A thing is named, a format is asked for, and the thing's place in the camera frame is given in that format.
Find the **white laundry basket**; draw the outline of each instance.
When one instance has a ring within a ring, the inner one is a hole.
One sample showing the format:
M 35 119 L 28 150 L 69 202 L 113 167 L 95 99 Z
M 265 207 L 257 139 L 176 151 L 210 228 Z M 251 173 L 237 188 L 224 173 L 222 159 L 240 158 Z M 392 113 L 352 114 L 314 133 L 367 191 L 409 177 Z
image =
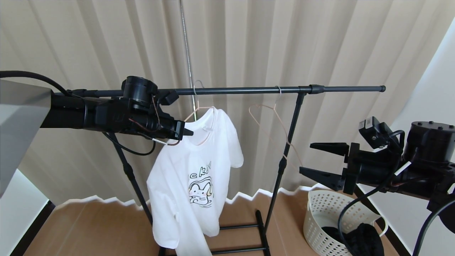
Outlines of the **white laundry basket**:
M 328 190 L 308 192 L 308 206 L 303 234 L 310 247 L 321 256 L 351 255 L 344 244 L 336 241 L 322 230 L 322 227 L 337 228 L 338 217 L 343 208 L 353 199 L 340 193 Z M 355 230 L 361 223 L 373 225 L 381 218 L 380 215 L 370 211 L 365 205 L 358 202 L 354 204 L 343 216 L 342 229 L 344 233 Z M 384 235 L 389 225 L 385 221 Z

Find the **cartoon graphic print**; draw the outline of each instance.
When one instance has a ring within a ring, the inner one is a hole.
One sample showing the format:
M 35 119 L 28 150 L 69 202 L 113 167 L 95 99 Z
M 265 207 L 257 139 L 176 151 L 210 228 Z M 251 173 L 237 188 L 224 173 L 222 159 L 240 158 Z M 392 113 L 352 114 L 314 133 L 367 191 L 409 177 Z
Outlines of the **cartoon graphic print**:
M 199 173 L 190 174 L 188 192 L 191 204 L 197 204 L 204 208 L 212 206 L 211 199 L 213 199 L 213 185 L 212 178 L 208 176 L 211 168 L 212 162 L 208 163 L 206 167 L 201 167 L 199 169 Z

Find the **black clothes rack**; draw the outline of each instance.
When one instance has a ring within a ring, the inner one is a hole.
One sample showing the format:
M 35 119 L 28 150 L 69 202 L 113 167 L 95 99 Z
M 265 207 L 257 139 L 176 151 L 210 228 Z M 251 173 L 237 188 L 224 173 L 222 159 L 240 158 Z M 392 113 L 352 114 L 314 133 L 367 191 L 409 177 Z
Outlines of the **black clothes rack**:
M 297 93 L 297 101 L 295 103 L 294 114 L 292 117 L 291 125 L 289 128 L 288 134 L 288 141 L 289 143 L 292 142 L 292 138 L 295 131 L 295 126 L 297 124 L 297 118 L 300 113 L 300 108 L 303 104 L 303 98 L 307 94 L 318 94 L 323 92 L 384 92 L 385 86 L 354 86 L 354 87 L 325 87 L 321 85 L 310 85 L 310 86 L 298 86 L 298 87 L 231 87 L 231 88 L 196 88 L 196 89 L 175 89 L 178 95 L 208 95 L 208 94 L 261 94 L 261 93 Z M 83 91 L 79 92 L 83 97 L 121 97 L 123 95 L 122 90 L 106 90 L 106 91 L 98 91 L 98 90 L 90 90 L 90 91 Z M 115 137 L 114 133 L 109 134 L 115 141 L 117 138 Z M 120 157 L 120 160 L 123 164 L 123 171 L 127 175 L 128 179 L 131 182 L 131 185 L 134 188 L 134 191 L 139 198 L 139 201 L 144 209 L 144 212 L 147 215 L 147 218 L 150 221 L 150 224 L 153 224 L 152 214 L 148 209 L 144 196 L 136 182 L 134 177 L 133 169 L 131 165 L 127 162 L 125 155 L 122 149 L 114 143 L 116 151 Z M 286 143 L 284 147 L 283 157 L 281 158 L 279 165 L 278 165 L 278 175 L 275 181 L 275 187 L 273 188 L 273 195 L 272 200 L 270 201 L 270 206 L 268 208 L 267 218 L 265 220 L 265 224 L 262 220 L 262 215 L 259 210 L 256 210 L 256 223 L 254 224 L 245 224 L 245 225 L 233 225 L 233 226 L 225 226 L 220 227 L 220 230 L 228 230 L 228 229 L 241 229 L 241 228 L 252 228 L 257 227 L 259 231 L 259 236 L 261 238 L 261 246 L 257 247 L 249 247 L 249 248 L 242 248 L 242 249 L 229 249 L 229 250 L 220 250 L 220 251 L 212 251 L 213 255 L 217 254 L 225 254 L 225 253 L 235 253 L 235 252 L 244 252 L 244 251 L 263 251 L 265 256 L 270 256 L 270 248 L 267 242 L 267 228 L 270 223 L 270 217 L 272 216 L 273 207 L 275 205 L 275 200 L 277 198 L 278 189 L 280 187 L 281 178 L 284 173 L 284 169 L 287 165 L 287 160 L 284 156 L 288 156 L 290 149 L 290 144 Z M 166 255 L 166 248 L 160 247 L 158 252 L 158 256 L 165 256 Z

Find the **shirt neckline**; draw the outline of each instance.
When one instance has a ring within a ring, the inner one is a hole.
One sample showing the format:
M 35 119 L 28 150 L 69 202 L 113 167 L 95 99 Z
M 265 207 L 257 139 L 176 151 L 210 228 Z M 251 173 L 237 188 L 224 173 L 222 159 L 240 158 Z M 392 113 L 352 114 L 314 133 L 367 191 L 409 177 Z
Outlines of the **shirt neckline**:
M 194 122 L 191 122 L 191 123 L 185 123 L 185 128 L 186 129 L 191 130 L 191 131 L 196 131 L 198 129 L 203 129 L 204 127 L 206 127 L 207 126 L 206 125 L 207 121 L 209 121 L 210 117 L 213 115 L 213 120 L 209 124 L 211 126 L 210 129 L 212 131 L 210 131 L 208 133 L 207 138 L 205 139 L 205 141 L 203 143 L 201 143 L 200 145 L 195 145 L 195 144 L 191 143 L 189 138 L 183 137 L 182 142 L 184 143 L 185 147 L 190 148 L 192 150 L 200 150 L 200 149 L 204 148 L 205 145 L 207 145 L 209 143 L 209 141 L 211 141 L 211 138 L 213 137 L 213 133 L 215 132 L 216 125 L 217 125 L 217 120 L 216 120 L 217 119 L 217 111 L 216 110 L 217 109 L 215 107 L 211 107 L 198 120 L 196 120 Z

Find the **wooden floor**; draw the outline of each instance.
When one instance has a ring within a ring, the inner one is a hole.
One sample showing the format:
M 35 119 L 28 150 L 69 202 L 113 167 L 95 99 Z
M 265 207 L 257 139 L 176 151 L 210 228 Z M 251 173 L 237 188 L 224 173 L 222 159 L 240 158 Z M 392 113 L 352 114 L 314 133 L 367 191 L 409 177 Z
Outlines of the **wooden floor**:
M 308 194 L 299 191 L 293 196 L 279 193 L 267 231 L 273 256 L 317 256 L 303 237 L 303 220 Z M 255 222 L 254 212 L 261 210 L 265 221 L 270 198 L 258 193 L 253 201 L 237 198 L 225 204 L 220 217 L 221 225 Z M 385 236 L 382 242 L 386 256 L 397 256 Z M 232 247 L 260 246 L 257 228 L 222 230 L 216 237 L 207 237 L 212 250 Z M 86 202 L 63 204 L 54 210 L 25 253 L 26 256 L 66 255 L 157 255 L 158 245 L 146 215 L 133 205 L 117 202 Z M 261 256 L 262 251 L 226 254 Z

